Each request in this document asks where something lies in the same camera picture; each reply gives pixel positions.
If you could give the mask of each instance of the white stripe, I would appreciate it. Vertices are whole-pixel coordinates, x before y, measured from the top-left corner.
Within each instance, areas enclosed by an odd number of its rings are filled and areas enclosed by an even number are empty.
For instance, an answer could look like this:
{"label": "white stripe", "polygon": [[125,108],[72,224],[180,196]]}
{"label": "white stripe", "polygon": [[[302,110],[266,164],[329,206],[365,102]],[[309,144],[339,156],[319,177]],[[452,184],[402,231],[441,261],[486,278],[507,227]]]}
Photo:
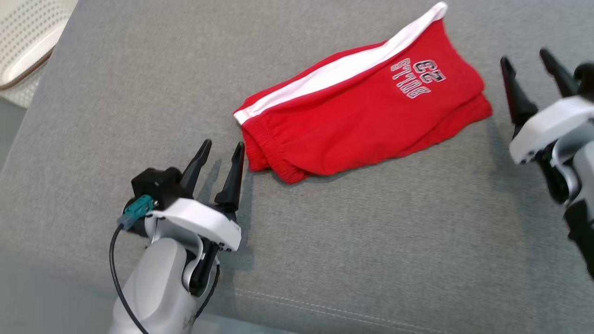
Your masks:
{"label": "white stripe", "polygon": [[445,2],[439,2],[423,16],[404,27],[383,45],[344,56],[324,65],[305,77],[262,97],[253,105],[237,111],[234,114],[235,119],[237,119],[239,124],[243,124],[248,119],[258,116],[266,109],[296,99],[297,97],[326,89],[381,64],[411,45],[431,23],[443,18],[446,11],[447,4]]}

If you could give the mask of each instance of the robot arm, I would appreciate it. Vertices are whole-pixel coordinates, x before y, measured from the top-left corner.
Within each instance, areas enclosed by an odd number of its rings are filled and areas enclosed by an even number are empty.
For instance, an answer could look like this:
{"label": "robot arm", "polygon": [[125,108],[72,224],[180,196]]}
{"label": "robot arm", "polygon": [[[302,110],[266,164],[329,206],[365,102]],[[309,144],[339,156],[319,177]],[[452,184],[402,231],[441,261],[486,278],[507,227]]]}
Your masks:
{"label": "robot arm", "polygon": [[569,239],[594,278],[594,63],[581,64],[571,76],[548,50],[541,49],[541,58],[563,98],[540,112],[520,88],[510,61],[501,58],[516,126],[510,154],[515,163],[541,167],[551,197],[566,208]]}
{"label": "robot arm", "polygon": [[[135,197],[118,219],[110,247],[110,264],[118,300],[110,334],[190,333],[192,325],[216,286],[220,264],[217,252],[236,251],[241,228],[239,206],[245,148],[239,143],[232,167],[215,204],[192,197],[201,167],[211,148],[206,140],[188,167],[157,171],[149,168],[132,180]],[[120,230],[147,237],[149,246],[124,288],[119,287],[113,264],[113,246]],[[213,264],[216,275],[210,283]],[[210,292],[204,299],[208,286]],[[204,299],[198,308],[198,298]]]}

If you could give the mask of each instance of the black cable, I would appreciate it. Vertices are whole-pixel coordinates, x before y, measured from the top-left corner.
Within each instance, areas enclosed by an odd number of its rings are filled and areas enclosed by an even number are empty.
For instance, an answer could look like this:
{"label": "black cable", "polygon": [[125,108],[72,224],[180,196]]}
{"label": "black cable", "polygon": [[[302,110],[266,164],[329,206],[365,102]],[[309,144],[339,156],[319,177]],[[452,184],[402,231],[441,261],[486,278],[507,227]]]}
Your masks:
{"label": "black cable", "polygon": [[204,311],[204,308],[206,307],[206,304],[208,304],[208,301],[210,300],[210,297],[213,296],[214,289],[216,288],[217,283],[219,282],[219,275],[220,274],[221,274],[221,265],[220,264],[217,264],[217,273],[214,276],[213,286],[210,287],[210,291],[208,292],[208,296],[206,296],[206,299],[202,303],[202,306],[198,309],[198,312],[196,312],[196,317],[194,319],[198,319],[198,316],[200,316],[200,314],[202,314],[202,311]]}
{"label": "black cable", "polygon": [[111,244],[109,244],[109,267],[111,268],[111,271],[112,271],[113,284],[115,284],[115,291],[118,293],[119,299],[122,301],[122,305],[126,309],[126,312],[128,312],[130,319],[132,319],[132,321],[134,321],[134,323],[136,324],[138,329],[140,329],[140,332],[142,332],[143,334],[149,334],[147,332],[147,330],[144,329],[143,325],[138,321],[138,319],[136,318],[134,313],[132,312],[132,309],[128,305],[128,302],[126,302],[124,293],[122,293],[122,288],[119,286],[118,275],[115,272],[115,262],[113,260],[113,249],[115,248],[115,240],[118,238],[118,234],[120,233],[120,231],[123,228],[124,228],[124,226],[122,224],[118,225],[118,228],[116,228],[115,232],[113,233],[112,242],[111,242]]}

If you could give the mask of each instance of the stitching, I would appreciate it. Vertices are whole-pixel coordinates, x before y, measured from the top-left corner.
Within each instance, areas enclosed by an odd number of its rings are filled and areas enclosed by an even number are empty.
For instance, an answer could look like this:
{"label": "stitching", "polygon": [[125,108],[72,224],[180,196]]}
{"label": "stitching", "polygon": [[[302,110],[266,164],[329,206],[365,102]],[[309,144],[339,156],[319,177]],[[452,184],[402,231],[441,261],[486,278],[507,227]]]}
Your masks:
{"label": "stitching", "polygon": [[430,328],[415,326],[415,325],[412,325],[412,324],[397,322],[397,321],[394,321],[394,320],[387,320],[387,319],[382,319],[382,318],[377,318],[377,317],[372,317],[372,316],[366,316],[364,314],[353,313],[353,312],[349,312],[349,311],[343,311],[343,310],[339,310],[339,309],[336,309],[336,308],[331,308],[331,307],[326,307],[326,306],[321,306],[321,305],[306,303],[304,301],[298,301],[298,300],[293,300],[293,299],[289,299],[289,298],[283,298],[283,297],[277,297],[277,296],[273,296],[273,295],[262,294],[260,292],[255,292],[255,291],[250,291],[250,290],[244,290],[244,289],[236,289],[236,290],[237,291],[243,291],[243,292],[249,292],[251,294],[257,294],[257,295],[263,295],[263,296],[267,296],[267,297],[277,298],[277,299],[281,299],[281,300],[293,301],[295,303],[301,303],[301,304],[305,304],[305,305],[321,307],[321,308],[325,308],[327,310],[332,310],[332,311],[337,311],[337,312],[342,312],[342,313],[347,313],[347,314],[353,314],[354,316],[360,316],[360,317],[365,317],[365,318],[370,318],[370,319],[382,320],[382,321],[385,321],[385,322],[391,322],[391,323],[400,324],[400,325],[403,325],[403,326],[414,327],[414,328],[417,328],[417,329],[429,330],[431,332],[437,332],[437,333],[442,333],[442,334],[452,334],[452,333],[445,332],[445,331],[442,331],[442,330],[430,329]]}
{"label": "stitching", "polygon": [[404,328],[398,328],[398,327],[394,327],[394,326],[388,326],[388,325],[381,324],[381,323],[368,322],[368,321],[365,321],[365,320],[355,319],[355,318],[351,318],[351,317],[339,316],[338,314],[332,314],[332,313],[328,313],[328,312],[323,312],[323,311],[318,311],[318,310],[312,310],[311,308],[305,308],[305,307],[301,307],[301,306],[297,306],[297,305],[285,304],[285,303],[281,303],[281,302],[278,302],[278,301],[267,300],[267,299],[264,299],[264,298],[258,298],[258,297],[254,297],[254,296],[242,295],[242,294],[238,294],[238,293],[235,293],[235,295],[241,296],[241,297],[258,299],[258,300],[262,300],[262,301],[267,301],[268,303],[275,303],[275,304],[280,304],[280,305],[285,305],[285,306],[291,306],[291,307],[295,307],[295,308],[301,308],[303,310],[308,310],[308,311],[318,312],[318,313],[322,313],[322,314],[327,314],[327,315],[333,316],[333,317],[340,317],[340,318],[350,319],[350,320],[354,320],[356,322],[364,322],[364,323],[369,323],[369,324],[375,324],[377,326],[382,326],[382,327],[387,327],[387,328],[392,328],[392,329],[397,329],[397,330],[404,330],[405,332],[410,332],[410,333],[415,333],[415,334],[421,334],[419,332],[415,332],[414,330],[408,330],[408,329],[404,329]]}

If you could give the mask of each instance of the white chair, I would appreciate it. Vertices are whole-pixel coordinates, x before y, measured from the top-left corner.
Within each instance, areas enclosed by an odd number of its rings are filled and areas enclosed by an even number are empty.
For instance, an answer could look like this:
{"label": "white chair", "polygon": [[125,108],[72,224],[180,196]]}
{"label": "white chair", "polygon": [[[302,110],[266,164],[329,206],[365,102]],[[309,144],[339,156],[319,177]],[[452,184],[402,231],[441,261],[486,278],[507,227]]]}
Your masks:
{"label": "white chair", "polygon": [[0,1],[0,97],[28,108],[76,2]]}

